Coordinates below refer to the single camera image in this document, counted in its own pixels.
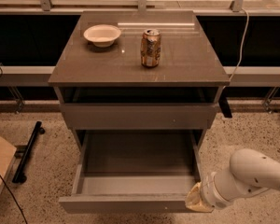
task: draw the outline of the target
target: closed drawer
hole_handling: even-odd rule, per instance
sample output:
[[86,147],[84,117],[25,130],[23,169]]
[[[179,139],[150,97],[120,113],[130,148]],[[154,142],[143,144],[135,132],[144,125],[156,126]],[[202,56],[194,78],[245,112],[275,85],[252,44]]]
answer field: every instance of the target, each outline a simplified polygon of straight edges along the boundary
[[208,129],[216,105],[61,105],[67,126],[77,130]]
[[185,198],[200,181],[191,131],[87,132],[69,213],[189,212]]

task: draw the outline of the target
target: can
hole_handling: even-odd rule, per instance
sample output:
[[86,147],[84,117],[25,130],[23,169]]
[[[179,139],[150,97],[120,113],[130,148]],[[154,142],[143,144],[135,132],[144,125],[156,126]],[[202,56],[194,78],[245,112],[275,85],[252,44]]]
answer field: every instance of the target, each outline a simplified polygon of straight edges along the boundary
[[145,67],[156,67],[161,55],[161,34],[157,29],[146,29],[141,41],[141,64]]

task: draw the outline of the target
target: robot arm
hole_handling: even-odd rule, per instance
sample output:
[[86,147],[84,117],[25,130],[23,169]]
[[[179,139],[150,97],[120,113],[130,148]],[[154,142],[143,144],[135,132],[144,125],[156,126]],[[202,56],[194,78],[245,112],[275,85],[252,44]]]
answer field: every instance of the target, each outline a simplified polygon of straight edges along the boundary
[[212,212],[232,205],[236,199],[254,197],[270,189],[280,191],[280,163],[245,148],[231,155],[230,167],[197,183],[186,198],[186,207]]

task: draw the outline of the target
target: terrazzo floor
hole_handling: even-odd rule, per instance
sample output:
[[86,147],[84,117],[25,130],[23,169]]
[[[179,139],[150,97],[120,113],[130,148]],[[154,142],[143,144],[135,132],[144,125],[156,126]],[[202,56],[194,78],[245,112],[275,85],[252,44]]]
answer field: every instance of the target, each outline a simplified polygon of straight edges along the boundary
[[[232,119],[218,113],[200,149],[202,175],[224,168],[234,150],[254,148],[280,161],[280,106],[269,114],[261,105],[233,105]],[[79,150],[57,105],[26,105],[20,114],[0,105],[0,135],[15,146],[26,144],[35,126],[42,121],[46,132],[39,135],[26,168],[27,181],[12,184],[13,165],[7,183],[17,198],[28,223],[280,223],[280,192],[242,199],[210,214],[67,214],[58,199],[68,196],[74,180]],[[0,196],[0,223],[23,223],[21,213],[7,189]]]

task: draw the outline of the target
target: bowl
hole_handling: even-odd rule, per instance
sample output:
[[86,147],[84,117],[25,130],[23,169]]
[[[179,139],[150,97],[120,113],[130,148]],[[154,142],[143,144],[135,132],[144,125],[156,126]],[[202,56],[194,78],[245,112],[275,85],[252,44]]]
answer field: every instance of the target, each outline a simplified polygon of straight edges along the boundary
[[119,38],[121,30],[112,25],[96,25],[84,32],[84,37],[93,42],[96,47],[106,48],[111,46]]

